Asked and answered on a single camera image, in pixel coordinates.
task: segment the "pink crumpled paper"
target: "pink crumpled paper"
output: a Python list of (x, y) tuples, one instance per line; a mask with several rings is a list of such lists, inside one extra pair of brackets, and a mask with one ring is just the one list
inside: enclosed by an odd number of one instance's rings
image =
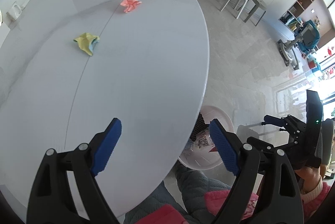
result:
[(138, 0), (123, 0), (120, 5), (126, 7), (124, 9), (124, 12), (127, 13), (127, 12), (131, 12), (135, 10), (138, 4), (141, 4), (141, 3), (142, 2)]

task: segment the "gray pants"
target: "gray pants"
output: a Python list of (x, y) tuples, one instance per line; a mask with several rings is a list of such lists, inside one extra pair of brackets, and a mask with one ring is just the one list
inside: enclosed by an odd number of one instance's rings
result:
[(214, 215), (207, 211), (204, 195), (206, 192), (230, 190), (230, 186), (215, 179), (210, 179), (201, 171), (189, 169), (179, 162), (175, 177), (182, 194), (187, 212), (175, 201), (161, 184), (138, 206), (126, 213), (124, 224), (134, 224), (143, 217), (153, 213), (165, 204), (172, 205), (189, 224), (210, 224)]

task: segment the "pink jacket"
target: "pink jacket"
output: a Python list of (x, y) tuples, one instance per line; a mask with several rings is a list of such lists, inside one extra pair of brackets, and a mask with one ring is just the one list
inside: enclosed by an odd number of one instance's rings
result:
[[(322, 182), (320, 179), (318, 186), (313, 191), (301, 195), (305, 221), (319, 208), (322, 201), (326, 198), (330, 188), (331, 187), (328, 186), (327, 183)], [(207, 192), (204, 196), (207, 210), (213, 215), (216, 215), (228, 194), (229, 190)], [(258, 196), (253, 193), (242, 219), (252, 216), (257, 200)], [(157, 211), (136, 222), (136, 224), (187, 224), (187, 221), (171, 205), (164, 205)]]

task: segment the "gray stool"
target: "gray stool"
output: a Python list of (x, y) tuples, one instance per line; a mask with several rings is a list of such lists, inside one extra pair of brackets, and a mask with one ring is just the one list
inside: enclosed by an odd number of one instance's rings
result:
[(261, 19), (263, 18), (264, 14), (266, 13), (266, 4), (265, 4), (264, 1), (262, 1), (262, 0), (252, 0), (252, 1), (254, 2), (255, 5), (252, 8), (252, 10), (249, 12), (247, 18), (244, 20), (244, 23), (247, 23), (247, 21), (249, 20), (249, 18), (256, 12), (256, 10), (258, 8), (261, 8), (262, 10), (264, 10), (264, 13), (262, 14), (262, 16), (259, 19), (259, 21), (261, 21)]

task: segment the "hand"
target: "hand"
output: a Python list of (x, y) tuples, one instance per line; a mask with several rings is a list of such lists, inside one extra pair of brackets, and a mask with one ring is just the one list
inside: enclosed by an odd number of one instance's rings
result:
[(303, 190), (308, 193), (313, 191), (320, 182), (320, 168), (304, 166), (302, 169), (295, 170), (296, 174), (304, 179)]

